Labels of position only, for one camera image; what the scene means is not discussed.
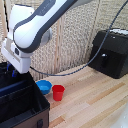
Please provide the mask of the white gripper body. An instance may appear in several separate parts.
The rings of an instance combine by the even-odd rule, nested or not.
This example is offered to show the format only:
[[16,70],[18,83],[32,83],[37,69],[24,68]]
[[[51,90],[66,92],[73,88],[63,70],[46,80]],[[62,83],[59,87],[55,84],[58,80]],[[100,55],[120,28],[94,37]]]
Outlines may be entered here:
[[1,53],[20,74],[29,71],[32,54],[20,51],[11,39],[6,38],[3,41]]

